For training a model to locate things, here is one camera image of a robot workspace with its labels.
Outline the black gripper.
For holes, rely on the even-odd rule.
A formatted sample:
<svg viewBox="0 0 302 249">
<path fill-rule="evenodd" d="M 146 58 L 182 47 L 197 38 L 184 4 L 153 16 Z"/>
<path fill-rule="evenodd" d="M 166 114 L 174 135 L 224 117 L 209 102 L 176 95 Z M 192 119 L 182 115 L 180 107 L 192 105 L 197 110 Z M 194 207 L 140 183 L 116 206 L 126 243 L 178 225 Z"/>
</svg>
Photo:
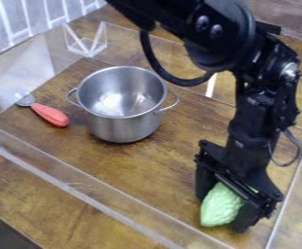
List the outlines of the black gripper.
<svg viewBox="0 0 302 249">
<path fill-rule="evenodd" d="M 280 136 L 272 122 L 272 112 L 269 102 L 241 96 L 228 127 L 226 145 L 222 147 L 212 141 L 200 141 L 196 196 L 204 201 L 208 193 L 222 182 L 244 198 L 233 222 L 236 233 L 245 233 L 261 219 L 271 218 L 284 199 L 268 173 Z"/>
</svg>

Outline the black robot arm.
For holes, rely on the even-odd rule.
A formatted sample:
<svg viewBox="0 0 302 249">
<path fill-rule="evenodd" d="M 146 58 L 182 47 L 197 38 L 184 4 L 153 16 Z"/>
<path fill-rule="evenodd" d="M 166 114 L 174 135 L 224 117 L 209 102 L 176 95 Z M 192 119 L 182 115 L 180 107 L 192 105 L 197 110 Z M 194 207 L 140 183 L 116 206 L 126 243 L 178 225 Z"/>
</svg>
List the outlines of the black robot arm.
<svg viewBox="0 0 302 249">
<path fill-rule="evenodd" d="M 284 135 L 301 110 L 296 92 L 302 73 L 297 52 L 277 38 L 280 29 L 254 19 L 241 0 L 106 0 L 140 27 L 140 40 L 153 69 L 173 84 L 193 87 L 222 71 L 236 77 L 236 114 L 222 147 L 202 140 L 196 156 L 196 194 L 205 200 L 222 183 L 244 200 L 233 230 L 245 232 L 269 218 L 284 195 L 268 174 Z M 182 41 L 194 64 L 206 71 L 184 80 L 162 67 L 149 32 L 162 26 Z"/>
</svg>

